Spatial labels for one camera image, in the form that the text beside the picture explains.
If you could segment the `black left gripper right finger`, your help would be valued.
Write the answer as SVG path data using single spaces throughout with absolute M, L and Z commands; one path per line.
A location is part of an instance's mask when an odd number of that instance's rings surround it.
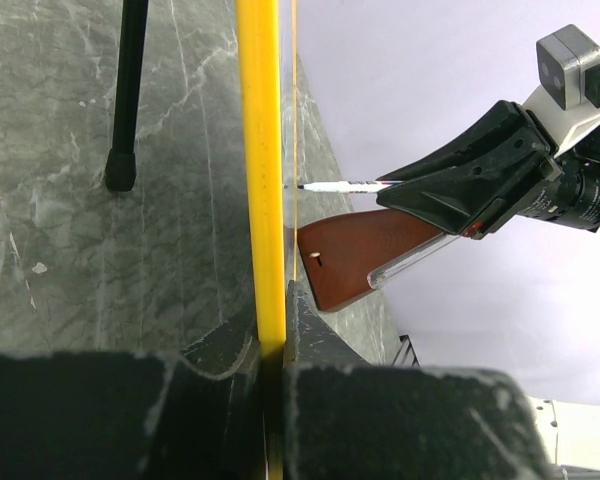
M 377 365 L 287 287 L 289 479 L 548 479 L 531 407 L 493 370 Z

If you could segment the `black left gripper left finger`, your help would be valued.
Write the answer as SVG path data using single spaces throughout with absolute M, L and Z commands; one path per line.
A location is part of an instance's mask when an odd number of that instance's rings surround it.
M 260 479 L 259 344 L 0 353 L 0 479 Z

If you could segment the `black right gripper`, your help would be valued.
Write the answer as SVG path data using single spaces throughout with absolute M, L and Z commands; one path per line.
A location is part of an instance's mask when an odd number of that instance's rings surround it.
M 521 117 L 519 104 L 499 100 L 443 147 L 378 177 L 401 184 L 376 203 L 472 240 L 497 232 L 564 174 L 553 141 Z

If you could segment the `white rainbow whiteboard marker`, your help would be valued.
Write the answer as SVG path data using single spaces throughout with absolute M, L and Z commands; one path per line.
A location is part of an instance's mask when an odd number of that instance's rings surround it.
M 297 189 L 314 193 L 377 194 L 401 181 L 317 181 L 298 184 Z

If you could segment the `orange framed whiteboard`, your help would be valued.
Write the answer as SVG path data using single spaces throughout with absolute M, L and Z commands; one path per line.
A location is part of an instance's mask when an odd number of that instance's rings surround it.
M 297 150 L 283 146 L 283 101 L 297 95 L 297 4 L 238 1 L 244 149 L 261 352 L 267 478 L 284 476 L 282 366 L 287 340 L 283 163 Z

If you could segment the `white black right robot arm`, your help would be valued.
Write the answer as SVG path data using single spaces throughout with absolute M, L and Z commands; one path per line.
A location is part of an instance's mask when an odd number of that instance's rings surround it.
M 600 65 L 585 71 L 584 93 L 600 113 Z M 567 146 L 540 111 L 496 102 L 443 147 L 383 175 L 391 185 L 378 194 L 378 204 L 474 240 L 516 215 L 596 232 L 600 124 Z

